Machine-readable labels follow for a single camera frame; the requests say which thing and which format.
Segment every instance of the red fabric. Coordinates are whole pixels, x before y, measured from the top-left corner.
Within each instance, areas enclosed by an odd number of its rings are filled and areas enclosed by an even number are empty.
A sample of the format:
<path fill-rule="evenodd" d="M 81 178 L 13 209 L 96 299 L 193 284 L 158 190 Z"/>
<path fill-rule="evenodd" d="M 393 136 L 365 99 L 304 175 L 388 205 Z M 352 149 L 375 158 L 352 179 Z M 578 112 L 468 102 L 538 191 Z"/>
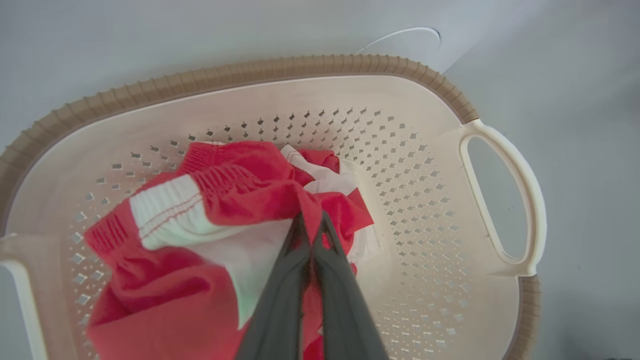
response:
<path fill-rule="evenodd" d="M 300 185 L 305 186 L 314 180 L 314 177 L 309 175 L 302 169 L 295 168 L 293 172 L 293 179 Z"/>
<path fill-rule="evenodd" d="M 324 338 L 318 338 L 305 349 L 304 360 L 324 360 Z"/>
<path fill-rule="evenodd" d="M 301 153 L 309 162 L 339 170 L 333 152 Z M 176 173 L 161 174 L 145 189 L 188 174 L 212 223 L 257 224 L 293 218 L 302 210 L 310 238 L 325 210 L 348 253 L 355 231 L 373 223 L 360 193 L 307 193 L 294 179 L 297 170 L 271 143 L 192 143 Z M 89 228 L 85 238 L 113 270 L 87 328 L 102 360 L 233 359 L 244 329 L 237 330 L 237 299 L 224 268 L 183 248 L 143 248 L 129 200 Z M 317 342 L 322 321 L 317 284 L 304 293 L 303 311 L 307 348 Z"/>

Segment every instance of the plastic laundry basket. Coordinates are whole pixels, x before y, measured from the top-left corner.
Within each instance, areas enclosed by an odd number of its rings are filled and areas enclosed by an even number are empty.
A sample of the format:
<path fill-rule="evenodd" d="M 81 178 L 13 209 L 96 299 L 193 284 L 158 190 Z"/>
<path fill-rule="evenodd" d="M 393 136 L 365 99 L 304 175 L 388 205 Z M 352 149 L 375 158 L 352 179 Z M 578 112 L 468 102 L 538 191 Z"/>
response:
<path fill-rule="evenodd" d="M 484 205 L 467 153 L 474 136 L 520 187 L 521 260 L 503 251 Z M 37 356 L 98 358 L 84 327 L 109 271 L 84 230 L 175 169 L 189 142 L 242 140 L 331 149 L 349 162 L 383 249 L 357 279 L 392 359 L 523 359 L 532 348 L 546 218 L 526 161 L 427 67 L 322 56 L 112 89 L 53 111 L 7 148 L 2 230 L 28 236 L 4 240 L 0 256 L 18 278 Z"/>

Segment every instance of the basket rim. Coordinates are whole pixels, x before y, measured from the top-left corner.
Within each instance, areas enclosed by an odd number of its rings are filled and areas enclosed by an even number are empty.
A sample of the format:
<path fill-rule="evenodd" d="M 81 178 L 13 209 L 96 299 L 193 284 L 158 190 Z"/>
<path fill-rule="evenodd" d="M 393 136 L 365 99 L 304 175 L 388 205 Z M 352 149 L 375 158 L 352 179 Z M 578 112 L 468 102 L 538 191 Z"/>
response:
<path fill-rule="evenodd" d="M 132 110 L 192 95 L 240 86 L 330 76 L 385 75 L 409 79 L 443 100 L 462 124 L 478 119 L 470 101 L 443 75 L 406 58 L 382 55 L 300 56 L 249 61 L 180 72 L 112 88 L 67 103 L 33 123 L 0 156 L 0 235 L 24 177 L 60 140 L 84 126 Z M 538 276 L 520 277 L 516 327 L 503 359 L 524 360 L 534 347 L 540 321 Z"/>

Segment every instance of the white fabric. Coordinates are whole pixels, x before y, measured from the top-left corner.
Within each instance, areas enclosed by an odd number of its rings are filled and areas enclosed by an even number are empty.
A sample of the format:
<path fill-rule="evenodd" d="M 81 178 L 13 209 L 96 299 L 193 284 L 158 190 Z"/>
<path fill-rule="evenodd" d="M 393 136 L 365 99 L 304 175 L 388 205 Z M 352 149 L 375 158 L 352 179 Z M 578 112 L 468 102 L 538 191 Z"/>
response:
<path fill-rule="evenodd" d="M 212 224 L 200 189 L 189 175 L 137 193 L 129 204 L 142 245 L 149 250 L 216 241 L 247 228 Z"/>
<path fill-rule="evenodd" d="M 329 168 L 309 163 L 291 145 L 286 145 L 280 152 L 291 165 L 304 170 L 315 179 L 305 185 L 306 191 L 310 193 L 339 192 L 348 196 L 356 190 L 355 175 L 342 166 L 342 160 L 339 162 L 340 174 L 336 174 Z M 358 266 L 359 263 L 373 257 L 380 250 L 376 231 L 373 225 L 369 225 L 355 232 L 347 260 Z"/>
<path fill-rule="evenodd" d="M 291 219 L 263 222 L 222 240 L 187 246 L 227 269 L 238 299 L 238 329 L 255 311 L 292 222 Z"/>

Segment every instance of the basket handle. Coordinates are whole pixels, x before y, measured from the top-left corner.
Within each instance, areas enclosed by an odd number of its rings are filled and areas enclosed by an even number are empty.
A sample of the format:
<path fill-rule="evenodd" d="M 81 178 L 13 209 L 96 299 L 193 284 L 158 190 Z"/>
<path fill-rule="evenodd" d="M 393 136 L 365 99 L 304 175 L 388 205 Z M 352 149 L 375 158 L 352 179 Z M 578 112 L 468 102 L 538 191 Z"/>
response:
<path fill-rule="evenodd" d="M 467 123 L 464 128 L 465 134 L 460 149 L 462 160 L 493 246 L 500 258 L 512 269 L 509 271 L 509 275 L 534 276 L 536 275 L 536 265 L 542 258 L 547 240 L 547 212 L 540 184 L 520 151 L 504 135 L 494 128 L 484 125 L 480 119 Z M 469 141 L 474 137 L 484 140 L 502 158 L 520 190 L 527 217 L 527 247 L 524 257 L 520 260 L 514 260 L 504 251 L 484 203 L 467 150 Z"/>
<path fill-rule="evenodd" d="M 73 358 L 75 347 L 65 326 L 68 313 L 60 275 L 58 239 L 35 234 L 0 238 L 0 266 L 13 275 L 34 359 Z M 56 341 L 46 341 L 55 334 Z"/>

